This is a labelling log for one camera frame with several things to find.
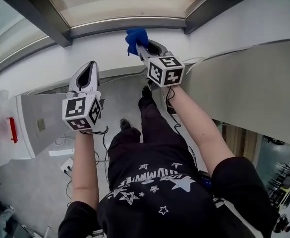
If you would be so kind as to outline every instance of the blue cloth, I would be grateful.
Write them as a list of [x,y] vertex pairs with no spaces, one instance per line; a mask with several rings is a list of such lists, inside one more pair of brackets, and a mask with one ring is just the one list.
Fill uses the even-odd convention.
[[145,28],[132,28],[132,29],[127,29],[126,30],[127,36],[125,38],[126,42],[129,44],[127,52],[128,55],[129,53],[138,56],[138,52],[136,49],[136,44],[141,44],[145,48],[148,47],[149,41],[148,41],[148,36],[146,33]]

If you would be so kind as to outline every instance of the black pants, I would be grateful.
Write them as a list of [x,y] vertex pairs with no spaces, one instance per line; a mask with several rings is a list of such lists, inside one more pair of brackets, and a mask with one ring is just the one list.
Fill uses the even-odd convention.
[[[138,106],[141,111],[144,144],[151,144],[153,146],[168,145],[189,153],[184,138],[174,132],[167,121],[161,116],[153,98],[142,97],[138,102]],[[110,165],[124,152],[142,147],[142,145],[140,143],[139,130],[136,128],[122,130],[111,142],[109,148]]]

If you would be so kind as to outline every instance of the black shoe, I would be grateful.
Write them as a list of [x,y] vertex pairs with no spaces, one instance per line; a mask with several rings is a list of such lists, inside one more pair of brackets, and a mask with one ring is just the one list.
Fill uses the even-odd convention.
[[131,128],[130,123],[127,119],[123,118],[122,120],[120,120],[120,129],[124,130],[124,129],[129,129]]
[[141,97],[151,97],[151,91],[148,86],[144,86],[141,92]]

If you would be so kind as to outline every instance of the black and white marker cube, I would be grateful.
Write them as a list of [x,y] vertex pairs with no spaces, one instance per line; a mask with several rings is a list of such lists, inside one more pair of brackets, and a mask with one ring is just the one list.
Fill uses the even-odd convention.
[[62,102],[62,119],[72,130],[93,129],[101,109],[96,94],[65,99]]
[[176,57],[158,57],[148,59],[147,76],[160,87],[181,84],[184,63]]

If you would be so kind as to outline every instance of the power strip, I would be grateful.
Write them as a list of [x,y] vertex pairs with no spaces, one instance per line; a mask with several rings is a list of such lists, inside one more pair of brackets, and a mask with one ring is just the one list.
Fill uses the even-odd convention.
[[63,172],[64,170],[68,171],[68,168],[70,167],[71,169],[73,168],[73,158],[69,158],[61,167],[61,171]]

